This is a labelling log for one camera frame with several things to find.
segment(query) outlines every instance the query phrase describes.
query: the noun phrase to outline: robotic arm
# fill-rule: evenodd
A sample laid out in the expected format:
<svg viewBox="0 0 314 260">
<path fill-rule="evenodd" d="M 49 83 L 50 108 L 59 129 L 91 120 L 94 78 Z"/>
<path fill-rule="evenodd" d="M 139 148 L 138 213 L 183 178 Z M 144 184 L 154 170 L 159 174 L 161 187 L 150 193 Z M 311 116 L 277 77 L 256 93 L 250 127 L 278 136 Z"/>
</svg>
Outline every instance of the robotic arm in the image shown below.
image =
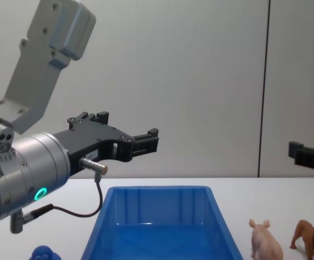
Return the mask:
<svg viewBox="0 0 314 260">
<path fill-rule="evenodd" d="M 105 174 L 100 160 L 130 161 L 157 150 L 157 129 L 130 136 L 108 126 L 107 112 L 69 118 L 69 129 L 54 135 L 14 138 L 43 116 L 61 70 L 81 58 L 95 22 L 75 0 L 40 0 L 0 100 L 0 219 L 14 216 L 84 168 Z"/>
</svg>

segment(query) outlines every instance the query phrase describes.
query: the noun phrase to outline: white wall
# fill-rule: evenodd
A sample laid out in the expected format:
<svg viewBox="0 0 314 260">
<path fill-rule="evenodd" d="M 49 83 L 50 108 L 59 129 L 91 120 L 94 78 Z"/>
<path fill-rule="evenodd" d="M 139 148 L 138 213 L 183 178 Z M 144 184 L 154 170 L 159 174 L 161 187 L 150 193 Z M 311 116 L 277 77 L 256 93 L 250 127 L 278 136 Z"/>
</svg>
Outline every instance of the white wall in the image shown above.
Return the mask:
<svg viewBox="0 0 314 260">
<path fill-rule="evenodd" d="M 314 1 L 272 0 L 262 177 L 314 176 L 288 157 L 289 141 L 314 147 Z"/>
<path fill-rule="evenodd" d="M 97 16 L 88 48 L 28 133 L 109 111 L 128 134 L 160 129 L 157 153 L 105 162 L 109 177 L 257 176 L 267 0 L 83 2 Z M 0 98 L 36 7 L 0 0 Z"/>
</svg>

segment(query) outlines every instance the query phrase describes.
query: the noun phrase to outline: black bracket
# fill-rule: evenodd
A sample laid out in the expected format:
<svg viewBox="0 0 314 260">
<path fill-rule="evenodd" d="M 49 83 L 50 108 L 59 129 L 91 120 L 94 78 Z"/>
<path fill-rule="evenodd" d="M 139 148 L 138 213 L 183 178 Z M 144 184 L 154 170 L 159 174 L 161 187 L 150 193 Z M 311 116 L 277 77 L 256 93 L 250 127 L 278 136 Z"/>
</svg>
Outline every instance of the black bracket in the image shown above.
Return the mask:
<svg viewBox="0 0 314 260">
<path fill-rule="evenodd" d="M 298 142 L 289 143 L 288 156 L 294 158 L 296 165 L 314 169 L 314 149 Z"/>
<path fill-rule="evenodd" d="M 54 136 L 68 150 L 71 175 L 83 170 L 82 157 L 92 161 L 131 161 L 133 157 L 157 151 L 158 129 L 144 135 L 131 136 L 108 125 L 109 113 L 81 113 L 68 118 L 69 129 Z"/>
</svg>

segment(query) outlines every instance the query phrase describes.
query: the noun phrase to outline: blue toy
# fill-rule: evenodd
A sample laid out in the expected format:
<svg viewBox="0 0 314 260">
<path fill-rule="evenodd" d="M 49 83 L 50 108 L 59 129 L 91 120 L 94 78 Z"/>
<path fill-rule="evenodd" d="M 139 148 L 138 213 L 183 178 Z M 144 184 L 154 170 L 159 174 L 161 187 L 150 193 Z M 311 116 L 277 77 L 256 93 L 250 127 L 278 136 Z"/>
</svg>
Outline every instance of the blue toy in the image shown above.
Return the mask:
<svg viewBox="0 0 314 260">
<path fill-rule="evenodd" d="M 33 251 L 32 257 L 29 260 L 61 260 L 61 258 L 51 248 L 41 245 Z"/>
</svg>

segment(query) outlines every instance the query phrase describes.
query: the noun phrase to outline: black cable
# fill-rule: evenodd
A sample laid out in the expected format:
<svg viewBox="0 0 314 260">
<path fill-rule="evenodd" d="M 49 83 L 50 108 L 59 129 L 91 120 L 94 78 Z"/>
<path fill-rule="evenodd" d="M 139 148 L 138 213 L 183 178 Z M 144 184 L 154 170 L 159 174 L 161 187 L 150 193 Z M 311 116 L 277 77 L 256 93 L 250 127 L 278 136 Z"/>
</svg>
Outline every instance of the black cable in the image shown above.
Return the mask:
<svg viewBox="0 0 314 260">
<path fill-rule="evenodd" d="M 75 212 L 72 212 L 70 210 L 66 210 L 66 209 L 64 209 L 62 207 L 54 206 L 53 204 L 48 204 L 46 206 L 40 207 L 37 210 L 33 210 L 33 211 L 30 212 L 30 214 L 33 216 L 33 219 L 36 219 L 36 218 L 40 217 L 41 215 L 44 215 L 45 213 L 49 212 L 50 210 L 60 210 L 60 211 L 63 211 L 64 213 L 67 213 L 67 214 L 70 214 L 72 216 L 79 217 L 79 218 L 89 218 L 89 217 L 92 217 L 92 216 L 96 215 L 102 209 L 102 205 L 103 205 L 103 194 L 102 194 L 101 186 L 99 185 L 99 181 L 100 181 L 100 177 L 97 177 L 96 186 L 97 186 L 97 189 L 98 189 L 100 202 L 99 202 L 98 208 L 91 214 L 75 213 Z"/>
</svg>

